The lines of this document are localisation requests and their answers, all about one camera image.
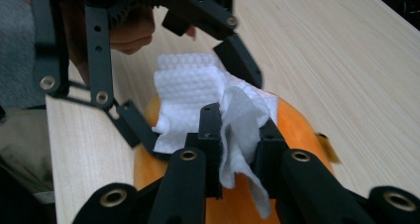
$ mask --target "orange pumpkin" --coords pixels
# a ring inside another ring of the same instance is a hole
[[[158,96],[152,98],[145,110],[145,117],[151,126],[158,122],[160,101]],[[295,108],[283,99],[278,99],[277,127],[290,148],[311,152],[333,172],[314,130],[308,121]],[[136,149],[134,181],[135,187],[141,189],[164,175],[167,162],[152,157],[143,146]],[[252,201],[247,178],[238,174],[234,189],[223,190],[223,199],[207,198],[206,223],[279,223],[271,203],[271,215],[262,220]]]

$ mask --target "paper towel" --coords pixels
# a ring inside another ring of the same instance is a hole
[[[218,102],[222,114],[223,186],[235,186],[235,173],[250,180],[251,194],[261,217],[269,215],[268,194],[251,171],[259,128],[267,119],[276,122],[277,97],[228,73],[211,54],[161,55],[155,84],[160,98],[157,125],[158,153],[171,154],[184,147],[186,134],[197,133],[200,109]]]

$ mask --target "black gear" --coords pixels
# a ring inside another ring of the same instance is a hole
[[[164,4],[164,0],[116,0],[108,8],[110,18],[110,29],[116,28],[123,24],[130,11],[134,8],[153,8]]]

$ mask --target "light wood surface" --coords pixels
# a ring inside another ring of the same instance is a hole
[[[420,196],[420,33],[379,0],[236,2],[237,32],[264,89],[330,137],[343,186],[367,196],[394,185]],[[164,12],[156,10],[157,25]],[[113,52],[119,101],[146,106],[159,54],[211,53],[217,44],[157,27],[135,55]],[[134,152],[101,111],[48,98],[48,113],[57,218],[70,223],[97,188],[133,183]]]

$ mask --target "gray sleeve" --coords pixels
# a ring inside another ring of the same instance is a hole
[[[31,6],[22,0],[0,0],[0,104],[27,108],[45,104],[35,87],[35,29]]]

